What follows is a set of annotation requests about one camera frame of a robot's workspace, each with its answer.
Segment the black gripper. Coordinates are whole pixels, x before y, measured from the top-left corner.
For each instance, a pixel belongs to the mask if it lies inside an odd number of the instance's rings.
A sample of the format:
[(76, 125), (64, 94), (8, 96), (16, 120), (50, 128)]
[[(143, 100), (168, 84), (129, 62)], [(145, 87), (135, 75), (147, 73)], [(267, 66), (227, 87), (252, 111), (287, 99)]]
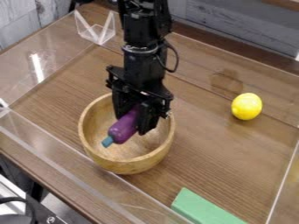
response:
[(173, 94), (164, 86), (169, 71), (167, 44), (151, 47), (124, 45), (124, 66), (108, 66), (106, 86), (112, 90), (116, 119), (139, 105), (137, 133), (143, 136), (156, 128), (160, 117), (167, 117)]

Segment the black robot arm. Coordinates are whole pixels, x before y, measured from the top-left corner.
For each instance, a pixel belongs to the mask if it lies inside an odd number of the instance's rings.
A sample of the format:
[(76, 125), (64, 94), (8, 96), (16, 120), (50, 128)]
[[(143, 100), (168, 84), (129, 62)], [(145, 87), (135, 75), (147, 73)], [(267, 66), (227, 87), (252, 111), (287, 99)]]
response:
[(123, 66), (108, 66), (106, 87), (112, 90), (116, 117), (139, 109), (136, 131), (144, 135), (168, 116), (173, 94), (164, 86), (164, 76), (176, 71), (167, 66), (173, 46), (165, 39), (172, 32), (167, 0), (117, 0), (124, 32)]

